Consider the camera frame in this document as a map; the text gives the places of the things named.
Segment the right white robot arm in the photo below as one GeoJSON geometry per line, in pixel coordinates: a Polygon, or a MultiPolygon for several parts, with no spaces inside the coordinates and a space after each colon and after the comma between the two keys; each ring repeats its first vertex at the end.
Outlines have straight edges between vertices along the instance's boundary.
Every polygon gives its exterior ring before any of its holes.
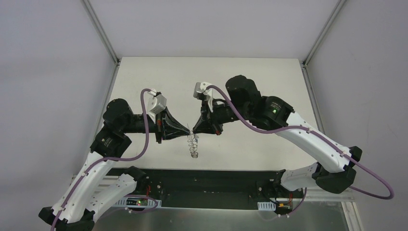
{"type": "Polygon", "coordinates": [[[276,134],[309,154],[315,162],[295,170],[281,170],[273,180],[273,191],[285,197],[291,191],[319,187],[339,194],[355,180],[355,164],[362,155],[356,146],[336,143],[307,123],[287,102],[276,96],[263,96],[253,80],[239,75],[226,82],[228,97],[216,99],[215,87],[198,82],[193,96],[202,102],[201,115],[193,133],[220,135],[223,125],[243,120],[263,134],[276,134]]]}

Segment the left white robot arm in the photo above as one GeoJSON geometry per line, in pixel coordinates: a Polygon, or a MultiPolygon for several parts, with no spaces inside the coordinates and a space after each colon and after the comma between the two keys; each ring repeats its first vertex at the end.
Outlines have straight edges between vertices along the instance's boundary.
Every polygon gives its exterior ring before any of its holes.
{"type": "Polygon", "coordinates": [[[150,99],[146,115],[133,113],[126,100],[114,99],[108,103],[103,120],[103,127],[67,192],[56,204],[39,212],[39,218],[55,231],[90,231],[100,216],[121,198],[146,191],[147,174],[131,166],[115,183],[96,192],[101,180],[130,146],[130,133],[153,133],[158,143],[189,134],[170,114],[163,96],[150,99]]]}

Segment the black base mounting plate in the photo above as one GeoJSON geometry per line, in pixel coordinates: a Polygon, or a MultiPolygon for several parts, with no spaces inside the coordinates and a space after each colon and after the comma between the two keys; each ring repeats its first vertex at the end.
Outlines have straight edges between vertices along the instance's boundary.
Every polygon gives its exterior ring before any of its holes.
{"type": "Polygon", "coordinates": [[[258,203],[291,196],[304,196],[304,190],[289,192],[273,183],[277,171],[221,171],[148,169],[140,186],[131,195],[144,195],[161,207],[197,209],[257,210],[258,203]]]}

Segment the right aluminium frame post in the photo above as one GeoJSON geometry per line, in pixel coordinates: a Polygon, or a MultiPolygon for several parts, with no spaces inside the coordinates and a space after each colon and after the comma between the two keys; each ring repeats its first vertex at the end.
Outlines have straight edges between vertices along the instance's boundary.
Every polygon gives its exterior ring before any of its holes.
{"type": "Polygon", "coordinates": [[[334,24],[334,21],[337,19],[339,16],[342,8],[345,6],[345,4],[348,2],[348,0],[338,0],[336,2],[336,5],[332,12],[330,13],[328,19],[326,20],[325,24],[323,25],[323,28],[319,32],[315,42],[313,43],[311,49],[306,55],[306,58],[302,61],[302,64],[304,68],[307,68],[307,66],[310,64],[312,61],[313,57],[315,56],[318,48],[322,44],[323,40],[327,36],[329,30],[331,29],[332,25],[334,24]]]}

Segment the aluminium frame post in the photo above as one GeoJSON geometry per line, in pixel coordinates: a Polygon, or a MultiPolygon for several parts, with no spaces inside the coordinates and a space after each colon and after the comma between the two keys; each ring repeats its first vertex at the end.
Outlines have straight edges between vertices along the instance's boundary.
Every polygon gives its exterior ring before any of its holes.
{"type": "Polygon", "coordinates": [[[332,25],[334,24],[334,21],[337,19],[339,16],[342,8],[345,6],[345,4],[348,2],[348,0],[338,0],[336,2],[336,5],[332,12],[330,13],[328,19],[326,20],[325,24],[323,25],[323,28],[319,32],[315,42],[313,43],[311,49],[306,55],[306,58],[302,61],[302,64],[304,68],[307,68],[307,66],[310,64],[312,61],[313,57],[315,56],[318,48],[322,44],[323,40],[327,36],[329,30],[331,29],[332,25]]]}
{"type": "Polygon", "coordinates": [[[107,50],[110,58],[112,59],[113,63],[115,64],[115,66],[119,66],[120,65],[120,58],[117,56],[114,47],[112,45],[112,43],[110,42],[108,35],[106,34],[98,16],[97,13],[91,3],[90,0],[82,0],[81,1],[84,5],[85,11],[88,14],[88,17],[90,19],[90,21],[92,22],[96,33],[98,34],[98,36],[100,37],[101,42],[103,43],[105,49],[107,50]]]}

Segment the left aluminium frame post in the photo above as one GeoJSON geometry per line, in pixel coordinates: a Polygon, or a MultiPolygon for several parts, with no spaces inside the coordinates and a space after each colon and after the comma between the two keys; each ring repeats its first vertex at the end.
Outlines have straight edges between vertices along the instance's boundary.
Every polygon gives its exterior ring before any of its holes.
{"type": "Polygon", "coordinates": [[[103,43],[105,49],[107,50],[110,58],[112,59],[113,63],[115,64],[115,66],[119,66],[120,65],[120,58],[117,56],[114,47],[112,45],[112,43],[110,42],[108,35],[106,34],[98,16],[97,13],[91,3],[90,0],[82,0],[81,1],[84,5],[85,11],[88,14],[88,17],[90,19],[90,21],[92,22],[96,33],[98,34],[98,36],[100,37],[101,42],[103,43]]]}

